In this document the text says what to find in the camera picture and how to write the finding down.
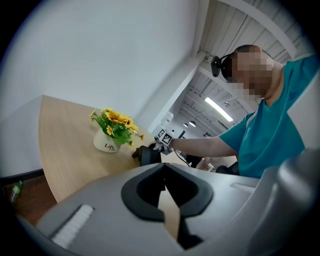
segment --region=wooden table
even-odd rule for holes
[[[93,110],[57,98],[42,98],[39,150],[46,180],[57,202],[95,179],[138,167],[139,161],[132,158],[132,153],[154,140],[149,132],[139,127],[144,140],[134,137],[134,147],[122,145],[117,153],[99,151],[93,144],[99,125],[90,122],[89,117]],[[163,163],[185,165],[175,153],[161,154],[161,159]]]

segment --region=potted flower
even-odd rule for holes
[[[100,129],[93,138],[94,146],[101,151],[116,153],[122,144],[134,145],[133,136],[138,136],[143,141],[144,135],[138,135],[138,127],[131,117],[104,108],[97,115],[96,110],[90,115],[91,122],[95,120]]]

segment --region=dark baseboard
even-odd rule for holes
[[[13,175],[13,176],[3,177],[3,178],[0,178],[0,186],[6,186],[13,183],[18,183],[19,181],[26,181],[32,178],[42,176],[44,174],[45,174],[44,169],[39,169],[39,170],[33,170],[33,171],[29,171],[29,172],[25,172],[25,173]]]

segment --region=white flower pot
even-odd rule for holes
[[[117,142],[115,139],[106,135],[102,128],[100,128],[93,137],[93,145],[96,149],[108,152],[108,153],[116,153],[118,152],[121,144]]]

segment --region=fluorescent light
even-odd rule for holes
[[[208,102],[215,110],[217,110],[225,119],[227,119],[229,122],[233,121],[233,119],[228,115],[221,107],[219,107],[212,99],[207,97],[205,99],[206,102]]]
[[[193,127],[196,127],[196,123],[194,121],[190,121],[189,124],[192,125]]]

